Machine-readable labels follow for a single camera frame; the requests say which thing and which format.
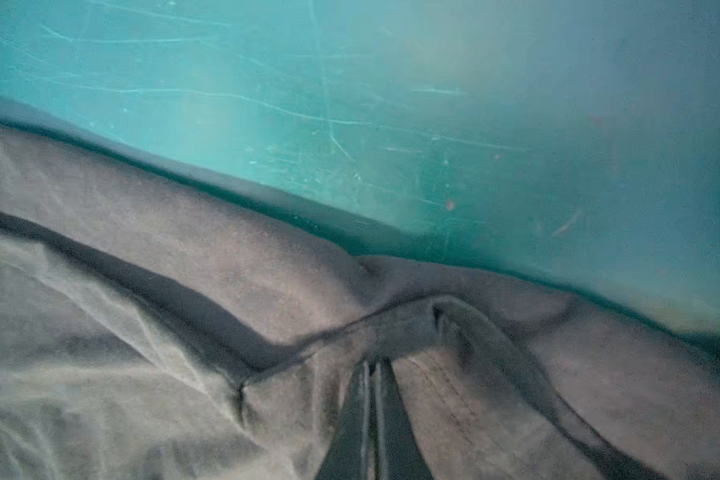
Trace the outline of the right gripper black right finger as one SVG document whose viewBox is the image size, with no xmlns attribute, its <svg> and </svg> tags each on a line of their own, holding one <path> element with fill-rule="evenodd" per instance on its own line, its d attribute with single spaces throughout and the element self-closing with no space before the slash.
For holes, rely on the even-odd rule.
<svg viewBox="0 0 720 480">
<path fill-rule="evenodd" d="M 388 359 L 375 365 L 376 478 L 428 479 L 433 475 L 416 442 L 398 383 Z"/>
</svg>

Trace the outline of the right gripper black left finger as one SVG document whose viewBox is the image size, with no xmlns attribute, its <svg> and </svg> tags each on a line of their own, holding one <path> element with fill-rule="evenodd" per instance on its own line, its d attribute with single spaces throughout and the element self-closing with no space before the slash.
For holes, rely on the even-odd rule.
<svg viewBox="0 0 720 480">
<path fill-rule="evenodd" d="M 353 369 L 334 437 L 315 476 L 318 480 L 366 480 L 369 477 L 373 393 L 367 361 Z"/>
</svg>

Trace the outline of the black t shirt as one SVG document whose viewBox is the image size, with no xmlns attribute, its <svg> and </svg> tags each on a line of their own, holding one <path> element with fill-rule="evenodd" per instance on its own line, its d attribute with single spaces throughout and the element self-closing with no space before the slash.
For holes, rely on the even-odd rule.
<svg viewBox="0 0 720 480">
<path fill-rule="evenodd" d="M 316 479 L 361 361 L 376 478 L 381 359 L 433 479 L 720 479 L 720 355 L 314 209 L 0 97 L 0 479 Z"/>
</svg>

